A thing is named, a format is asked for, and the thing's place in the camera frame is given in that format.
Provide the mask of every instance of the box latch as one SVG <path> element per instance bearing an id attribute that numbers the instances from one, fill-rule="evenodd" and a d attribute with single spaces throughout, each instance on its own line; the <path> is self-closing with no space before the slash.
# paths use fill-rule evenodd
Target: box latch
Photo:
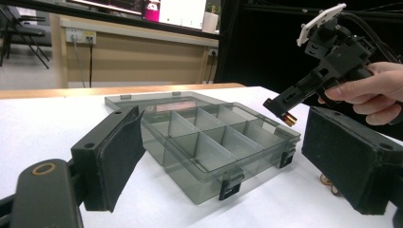
<path id="1" fill-rule="evenodd" d="M 228 173 L 226 173 L 226 175 L 222 177 L 219 200 L 225 200 L 238 193 L 243 178 L 244 175 L 242 169 L 239 169 L 239 171 L 233 175 L 228 175 Z"/>
<path id="2" fill-rule="evenodd" d="M 278 168 L 283 168 L 290 164 L 293 161 L 293 155 L 294 153 L 287 153 L 287 152 L 282 152 L 281 154 L 281 161 L 279 162 L 279 167 Z"/>

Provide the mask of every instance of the black 3d-printed part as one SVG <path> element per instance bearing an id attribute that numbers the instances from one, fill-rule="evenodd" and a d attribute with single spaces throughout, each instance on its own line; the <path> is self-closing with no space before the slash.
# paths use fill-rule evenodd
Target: black 3d-printed part
<path id="1" fill-rule="evenodd" d="M 341 113 L 311 107 L 302 154 L 363 215 L 383 215 L 403 147 Z"/>
<path id="2" fill-rule="evenodd" d="M 116 205 L 145 149 L 138 107 L 111 113 L 73 145 L 75 169 L 84 178 L 87 211 L 110 211 Z"/>
<path id="3" fill-rule="evenodd" d="M 82 227 L 65 161 L 41 161 L 20 174 L 10 211 L 14 227 Z"/>

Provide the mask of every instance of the black cable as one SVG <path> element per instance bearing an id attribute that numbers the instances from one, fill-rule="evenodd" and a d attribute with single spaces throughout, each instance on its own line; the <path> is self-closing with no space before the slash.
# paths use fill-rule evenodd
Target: black cable
<path id="1" fill-rule="evenodd" d="M 92 37 L 87 37 L 89 41 L 89 87 L 92 87 Z"/>
<path id="2" fill-rule="evenodd" d="M 208 75 L 208 79 L 207 79 L 207 84 L 209 84 L 210 83 L 210 77 L 211 77 L 211 71 L 213 71 L 213 66 L 214 66 L 214 59 L 216 58 L 216 51 L 212 51 L 211 52 L 211 55 L 213 55 L 213 60 L 212 60 L 212 62 L 211 62 L 211 67 L 210 67 L 210 74 Z"/>
<path id="3" fill-rule="evenodd" d="M 394 7 L 394 6 L 398 6 L 398 5 L 402 5 L 402 4 L 403 4 L 403 2 L 391 3 L 391 4 L 377 6 L 377 7 L 374 7 L 374 8 L 362 9 L 361 11 L 379 10 L 379 9 L 383 9 L 383 8 L 387 8 L 387 7 Z"/>
<path id="4" fill-rule="evenodd" d="M 265 6 L 285 7 L 285 5 L 269 2 L 269 1 L 266 1 L 266 0 L 257 0 L 257 2 L 258 2 L 258 4 L 262 4 L 262 5 L 265 5 Z"/>
<path id="5" fill-rule="evenodd" d="M 360 17 L 356 16 L 355 14 L 352 14 L 349 12 L 341 12 L 340 17 L 349 19 L 349 20 L 355 22 L 357 25 L 359 25 L 368 34 L 368 36 L 373 40 L 376 47 L 388 59 L 389 62 L 400 63 L 399 58 L 397 56 L 395 56 L 392 52 L 390 52 L 391 48 L 380 40 L 380 38 L 376 34 L 376 32 L 374 32 L 374 30 L 364 20 L 362 20 Z"/>

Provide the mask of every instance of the circular hole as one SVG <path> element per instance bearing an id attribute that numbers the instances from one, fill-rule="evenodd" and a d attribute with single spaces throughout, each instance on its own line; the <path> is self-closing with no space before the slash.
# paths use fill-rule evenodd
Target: circular hole
<path id="1" fill-rule="evenodd" d="M 387 149 L 387 150 L 392 150 L 393 149 L 393 147 L 391 145 L 388 145 L 388 144 L 385 144 L 385 143 L 381 143 L 380 146 L 382 148 L 384 148 L 384 149 Z"/>
<path id="2" fill-rule="evenodd" d="M 33 175 L 45 175 L 52 172 L 56 168 L 56 164 L 54 163 L 44 163 L 36 166 L 32 170 Z"/>
<path id="3" fill-rule="evenodd" d="M 85 149 L 89 149 L 89 148 L 91 148 L 91 147 L 94 146 L 94 145 L 95 145 L 95 144 L 92 143 L 92 142 L 91 142 L 91 143 L 87 143 L 87 144 L 84 145 L 84 148 L 85 148 Z"/>

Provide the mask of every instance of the cable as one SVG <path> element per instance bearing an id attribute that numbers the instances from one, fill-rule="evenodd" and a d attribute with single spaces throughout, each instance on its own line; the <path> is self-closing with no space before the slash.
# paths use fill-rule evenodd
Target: cable
<path id="1" fill-rule="evenodd" d="M 269 2 L 269 1 L 266 1 L 266 0 L 257 0 L 257 3 L 258 3 L 258 4 L 265 5 L 265 6 L 285 7 L 284 5 L 277 4 L 277 3 L 273 3 L 273 2 Z"/>
<path id="2" fill-rule="evenodd" d="M 89 87 L 92 87 L 92 47 L 94 43 L 92 42 L 92 37 L 87 37 L 89 42 Z"/>
<path id="3" fill-rule="evenodd" d="M 210 74 L 208 75 L 208 79 L 207 79 L 207 84 L 210 83 L 210 77 L 211 77 L 211 71 L 213 71 L 213 66 L 214 66 L 214 59 L 216 58 L 216 51 L 212 51 L 211 55 L 213 55 L 213 61 L 211 62 L 211 67 L 210 67 Z"/>
<path id="4" fill-rule="evenodd" d="M 400 63 L 399 57 L 391 51 L 392 49 L 387 44 L 380 40 L 376 32 L 374 32 L 374 30 L 364 20 L 349 12 L 341 12 L 340 16 L 341 18 L 349 19 L 359 25 L 373 40 L 376 47 L 388 59 L 389 62 Z"/>
<path id="5" fill-rule="evenodd" d="M 379 10 L 379 9 L 383 9 L 383 8 L 387 8 L 387 7 L 394 7 L 394 6 L 398 6 L 403 4 L 403 2 L 398 2 L 398 3 L 391 3 L 391 4 L 386 4 L 386 5 L 381 5 L 381 6 L 377 6 L 374 8 L 369 8 L 369 9 L 362 9 L 361 11 L 371 11 L 371 10 Z"/>
<path id="6" fill-rule="evenodd" d="M 71 40 L 74 43 L 74 49 L 75 49 L 75 52 L 76 52 L 76 57 L 77 57 L 77 61 L 78 61 L 78 67 L 79 67 L 79 70 L 80 70 L 81 81 L 83 83 L 83 87 L 86 87 L 86 85 L 84 84 L 83 68 L 82 68 L 82 65 L 81 65 L 80 56 L 78 54 L 78 49 L 77 49 L 77 37 L 75 35 L 71 35 Z"/>

